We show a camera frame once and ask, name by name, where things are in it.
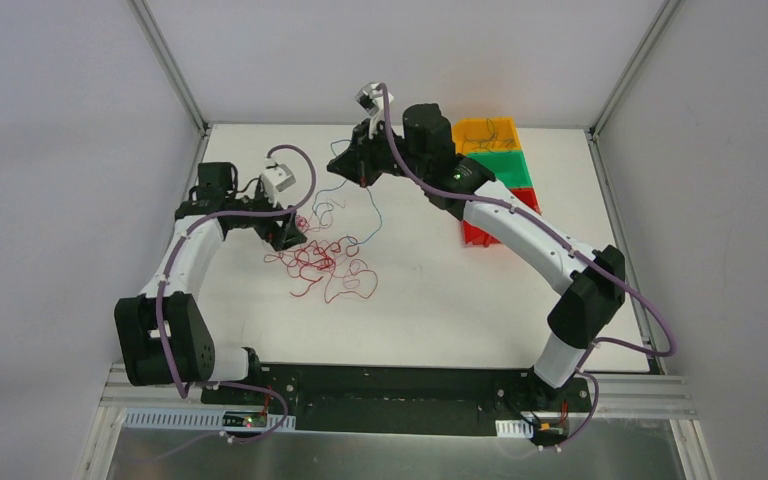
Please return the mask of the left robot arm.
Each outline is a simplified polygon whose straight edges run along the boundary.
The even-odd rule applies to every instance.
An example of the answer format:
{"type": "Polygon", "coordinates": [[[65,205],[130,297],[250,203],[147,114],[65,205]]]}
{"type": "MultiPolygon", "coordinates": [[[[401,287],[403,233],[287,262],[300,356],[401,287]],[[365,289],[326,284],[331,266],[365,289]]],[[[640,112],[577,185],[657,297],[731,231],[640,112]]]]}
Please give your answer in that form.
{"type": "Polygon", "coordinates": [[[135,386],[227,381],[241,404],[257,402],[265,378],[253,370],[251,348],[210,332],[197,299],[211,260],[232,230],[251,229],[275,251],[305,242],[294,213],[279,196],[294,185],[285,164],[272,163],[240,186],[230,162],[202,163],[197,182],[175,211],[174,238],[152,279],[135,296],[121,298],[114,320],[125,372],[135,386]]]}

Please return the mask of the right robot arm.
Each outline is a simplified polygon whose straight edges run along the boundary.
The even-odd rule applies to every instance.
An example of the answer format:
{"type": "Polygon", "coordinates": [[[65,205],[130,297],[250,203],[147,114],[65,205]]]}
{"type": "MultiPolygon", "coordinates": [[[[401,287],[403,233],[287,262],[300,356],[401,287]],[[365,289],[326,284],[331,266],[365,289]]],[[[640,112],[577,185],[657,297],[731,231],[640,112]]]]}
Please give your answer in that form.
{"type": "Polygon", "coordinates": [[[596,249],[541,219],[488,167],[458,152],[451,124],[435,103],[409,107],[400,135],[381,113],[363,120],[326,169],[361,187],[384,174],[408,177],[438,209],[531,265],[560,298],[547,317],[549,338],[527,376],[528,397],[543,410],[565,400],[566,383],[587,349],[625,303],[625,258],[615,246],[596,249]]]}

